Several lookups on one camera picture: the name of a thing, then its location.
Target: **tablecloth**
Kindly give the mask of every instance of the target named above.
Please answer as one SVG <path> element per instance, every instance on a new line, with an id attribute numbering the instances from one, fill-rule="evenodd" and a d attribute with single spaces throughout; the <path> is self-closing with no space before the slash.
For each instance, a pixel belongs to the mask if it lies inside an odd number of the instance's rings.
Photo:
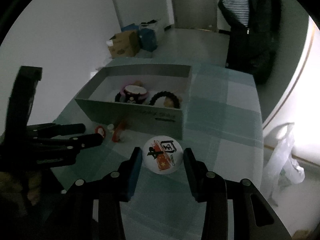
<path id="1" fill-rule="evenodd" d="M 224 179 L 250 179 L 260 187 L 263 168 L 262 119 L 253 77 L 220 66 L 183 59 L 118 58 L 108 66 L 130 64 L 183 64 L 192 66 L 188 114 L 183 129 L 183 149 L 191 147 L 197 160 Z M 58 124 L 90 121 L 75 100 L 55 120 Z M 135 146 L 143 147 L 155 135 L 125 131 L 124 142 L 107 137 L 99 147 L 81 151 L 76 164 L 52 168 L 65 189 L 77 179 L 101 179 L 117 170 Z M 127 239 L 200 239 L 205 203 L 191 195 L 184 166 L 168 175 L 151 172 L 142 164 L 135 195 L 121 202 Z"/>

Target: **open box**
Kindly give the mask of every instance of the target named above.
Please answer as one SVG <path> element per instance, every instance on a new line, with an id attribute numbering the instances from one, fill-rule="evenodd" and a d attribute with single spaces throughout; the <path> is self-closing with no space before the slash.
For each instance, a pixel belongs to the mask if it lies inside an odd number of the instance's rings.
<path id="1" fill-rule="evenodd" d="M 164 98 L 154 106 L 115 102 L 124 85 L 141 81 L 149 92 L 146 102 L 161 91 L 182 98 L 180 109 L 164 107 Z M 189 101 L 191 66 L 138 64 L 102 68 L 77 94 L 75 100 L 91 121 L 117 125 L 139 132 L 182 139 L 184 114 Z"/>

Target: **white round badge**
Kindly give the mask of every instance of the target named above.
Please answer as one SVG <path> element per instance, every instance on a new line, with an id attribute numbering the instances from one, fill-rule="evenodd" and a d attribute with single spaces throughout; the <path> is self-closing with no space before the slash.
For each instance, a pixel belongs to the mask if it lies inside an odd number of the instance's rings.
<path id="1" fill-rule="evenodd" d="M 180 144 L 168 136 L 156 136 L 146 142 L 142 158 L 147 168 L 158 174 L 176 171 L 182 163 L 183 151 Z"/>

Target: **wooden trim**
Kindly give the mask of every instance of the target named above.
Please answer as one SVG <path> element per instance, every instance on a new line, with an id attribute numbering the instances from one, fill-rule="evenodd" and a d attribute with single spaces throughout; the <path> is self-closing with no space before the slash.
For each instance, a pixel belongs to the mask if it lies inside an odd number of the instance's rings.
<path id="1" fill-rule="evenodd" d="M 263 129 L 265 129 L 268 124 L 274 119 L 274 117 L 276 116 L 276 114 L 278 114 L 278 112 L 280 111 L 280 109 L 282 108 L 282 106 L 284 105 L 284 103 L 287 101 L 287 99 L 289 98 L 289 96 L 291 95 L 293 89 L 295 88 L 301 74 L 302 74 L 302 71 L 304 70 L 305 66 L 306 66 L 306 63 L 307 63 L 307 60 L 308 60 L 308 57 L 309 57 L 309 54 L 310 54 L 310 51 L 311 51 L 311 46 L 312 46 L 312 43 L 313 43 L 313 38 L 315 36 L 315 31 L 316 31 L 316 24 L 313 22 L 312 24 L 312 35 L 311 35 L 311 39 L 310 39 L 310 43 L 309 43 L 309 47 L 308 47 L 308 51 L 307 51 L 307 54 L 304 58 L 304 61 L 303 61 L 303 64 L 302 64 L 302 67 L 300 69 L 300 72 L 296 78 L 296 80 L 294 81 L 294 84 L 292 85 L 289 93 L 287 94 L 287 96 L 285 97 L 285 99 L 283 100 L 283 102 L 281 103 L 281 105 L 278 107 L 278 109 L 276 110 L 276 112 L 273 114 L 273 116 L 270 118 L 270 120 L 263 126 Z"/>
<path id="2" fill-rule="evenodd" d="M 266 149 L 272 150 L 272 151 L 275 150 L 274 147 L 269 146 L 269 145 L 266 145 L 266 144 L 265 144 L 263 147 L 266 148 Z M 302 162 L 305 162 L 305 163 L 308 163 L 308 164 L 311 164 L 311 165 L 314 165 L 314 166 L 317 166 L 318 168 L 320 168 L 320 165 L 319 165 L 319 164 L 316 164 L 316 163 L 313 163 L 313 162 L 308 161 L 308 160 L 306 160 L 306 159 L 303 159 L 303 158 L 301 158 L 301 157 L 298 157 L 297 155 L 292 154 L 292 157 L 295 158 L 295 159 L 297 159 L 297 160 L 299 160 L 299 161 L 302 161 Z"/>

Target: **checkered tablecloth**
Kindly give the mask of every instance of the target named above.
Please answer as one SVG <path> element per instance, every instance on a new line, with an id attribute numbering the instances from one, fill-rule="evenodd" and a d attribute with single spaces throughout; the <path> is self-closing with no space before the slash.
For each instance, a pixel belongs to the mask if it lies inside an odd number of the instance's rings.
<path id="1" fill-rule="evenodd" d="M 183 64 L 192 66 L 188 114 L 182 148 L 191 147 L 224 179 L 250 179 L 260 187 L 263 166 L 262 119 L 257 90 L 249 74 L 189 60 L 118 58 L 108 66 L 130 64 Z M 55 121 L 58 124 L 84 123 L 93 133 L 98 123 L 90 121 L 73 99 Z M 125 131 L 125 141 L 106 138 L 99 147 L 81 151 L 76 164 L 52 171 L 68 189 L 77 179 L 101 179 L 117 170 L 134 147 L 143 147 L 155 135 Z M 168 175 L 159 175 L 142 164 L 135 195 L 121 203 L 127 239 L 200 239 L 205 203 L 191 195 L 184 166 Z"/>

